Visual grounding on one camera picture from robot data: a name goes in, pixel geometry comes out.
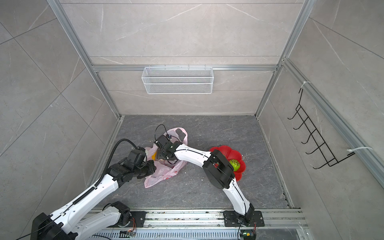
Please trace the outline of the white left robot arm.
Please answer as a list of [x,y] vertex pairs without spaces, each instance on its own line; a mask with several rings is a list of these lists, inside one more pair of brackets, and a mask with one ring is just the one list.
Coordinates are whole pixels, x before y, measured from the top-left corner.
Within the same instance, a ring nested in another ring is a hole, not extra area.
[[[119,144],[133,146],[129,155],[115,164],[112,158]],[[146,150],[128,139],[120,139],[111,150],[107,163],[99,177],[89,188],[63,207],[47,215],[39,214],[32,223],[31,240],[84,240],[98,231],[120,224],[126,226],[131,219],[130,208],[117,201],[109,204],[101,213],[85,219],[85,215],[109,194],[133,178],[143,179],[156,170],[154,161],[148,160]]]

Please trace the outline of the green fake lime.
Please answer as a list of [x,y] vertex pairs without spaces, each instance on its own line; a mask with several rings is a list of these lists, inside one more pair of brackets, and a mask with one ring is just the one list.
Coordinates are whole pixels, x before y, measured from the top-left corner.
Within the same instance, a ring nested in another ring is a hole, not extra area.
[[241,167],[241,163],[236,159],[230,160],[230,164],[232,165],[234,172],[237,172]]

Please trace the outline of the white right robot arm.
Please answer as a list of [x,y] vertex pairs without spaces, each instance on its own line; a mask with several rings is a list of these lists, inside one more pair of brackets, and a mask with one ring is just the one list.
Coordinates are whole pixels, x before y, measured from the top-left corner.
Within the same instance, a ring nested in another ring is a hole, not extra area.
[[174,158],[201,167],[210,183],[223,190],[229,198],[238,222],[247,226],[253,222],[255,208],[240,190],[233,166],[220,151],[197,150],[179,141],[171,142],[166,136],[158,137],[155,145],[160,148],[166,160]]

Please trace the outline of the red flower-shaped bowl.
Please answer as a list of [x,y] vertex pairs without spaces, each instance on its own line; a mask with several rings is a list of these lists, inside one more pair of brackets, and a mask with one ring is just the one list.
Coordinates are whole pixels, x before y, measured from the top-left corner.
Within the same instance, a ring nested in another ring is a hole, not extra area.
[[243,161],[242,154],[236,150],[233,150],[231,147],[225,145],[220,147],[212,147],[210,149],[210,152],[213,152],[214,150],[220,151],[226,157],[228,162],[230,162],[230,160],[232,159],[236,159],[241,163],[240,169],[237,172],[234,172],[235,178],[237,182],[239,182],[242,179],[244,171],[246,170],[246,164]]

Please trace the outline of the pink plastic bag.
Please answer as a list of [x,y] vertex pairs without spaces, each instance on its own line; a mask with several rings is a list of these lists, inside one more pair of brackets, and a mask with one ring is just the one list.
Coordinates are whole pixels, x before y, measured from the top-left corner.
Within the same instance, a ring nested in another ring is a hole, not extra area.
[[[171,142],[181,141],[183,144],[188,143],[188,133],[184,128],[173,128],[168,130],[168,134],[171,135]],[[153,160],[152,155],[157,153],[158,147],[153,144],[153,146],[145,147],[148,160]],[[165,181],[176,176],[180,170],[187,164],[186,161],[165,161],[157,160],[155,161],[155,166],[157,167],[155,173],[151,176],[145,177],[144,187],[150,188],[158,184],[161,181]]]

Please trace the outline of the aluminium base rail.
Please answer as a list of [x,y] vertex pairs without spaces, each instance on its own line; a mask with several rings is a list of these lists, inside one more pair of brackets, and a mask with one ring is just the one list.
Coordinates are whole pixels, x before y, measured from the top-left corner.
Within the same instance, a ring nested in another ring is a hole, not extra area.
[[299,209],[257,209],[255,224],[240,227],[223,209],[133,209],[136,226],[107,227],[91,240],[312,240]]

